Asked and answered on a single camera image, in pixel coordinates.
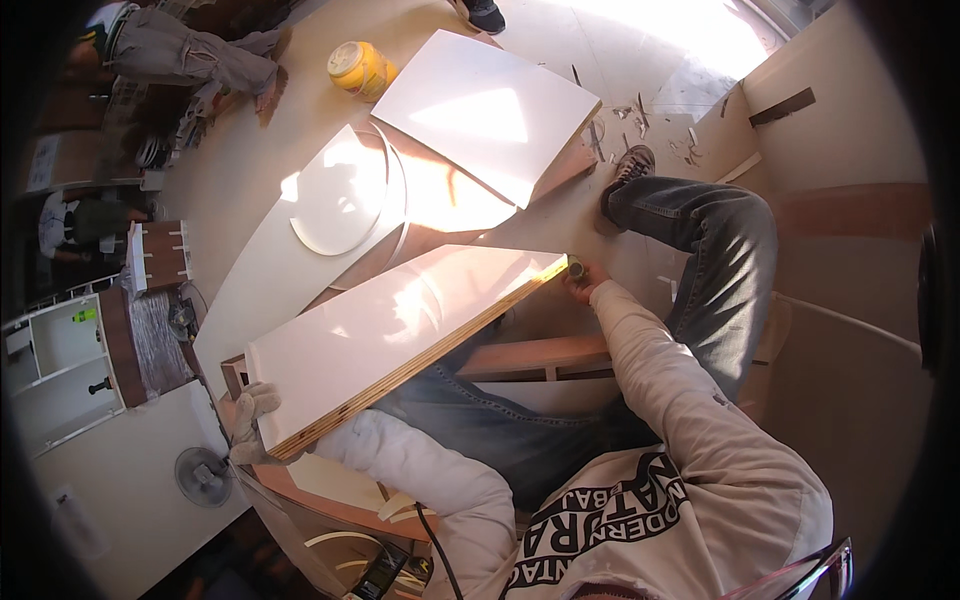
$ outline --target hand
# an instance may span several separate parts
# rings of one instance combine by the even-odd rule
[[[265,413],[272,413],[280,406],[280,396],[272,383],[252,383],[243,389],[237,398],[236,419],[233,422],[233,439],[230,460],[236,465],[279,465],[286,467],[294,464],[303,456],[306,449],[291,458],[281,461],[267,454],[263,439],[257,429],[256,420]]]
[[[607,270],[600,266],[598,262],[586,261],[581,259],[584,268],[587,269],[587,273],[583,276],[580,281],[574,281],[573,277],[569,273],[564,272],[564,276],[561,279],[561,282],[564,284],[566,291],[570,293],[576,301],[581,304],[590,304],[590,294],[593,293],[593,290],[596,289],[596,286],[600,285],[604,281],[610,278]]]

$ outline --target jeans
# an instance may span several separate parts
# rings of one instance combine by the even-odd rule
[[[777,263],[777,230],[767,203],[733,185],[643,177],[611,193],[601,210],[621,228],[692,254],[666,325],[736,402]],[[490,327],[484,329],[372,408],[496,469],[516,507],[527,512],[597,456],[660,441],[623,396],[597,415],[554,419],[457,377],[491,335]]]

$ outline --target white cabinet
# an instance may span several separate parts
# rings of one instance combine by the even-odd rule
[[[78,313],[95,314],[74,321]],[[116,385],[97,294],[24,315],[3,327],[13,416],[38,456],[126,407]]]

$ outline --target circular cut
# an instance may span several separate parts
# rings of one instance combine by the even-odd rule
[[[304,246],[335,256],[363,244],[376,226],[386,198],[383,152],[358,141],[324,151],[297,176],[294,217]]]

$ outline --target person's knee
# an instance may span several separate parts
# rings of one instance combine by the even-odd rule
[[[767,201],[753,192],[745,192],[731,206],[728,225],[734,225],[746,237],[774,252],[777,249],[777,222]]]

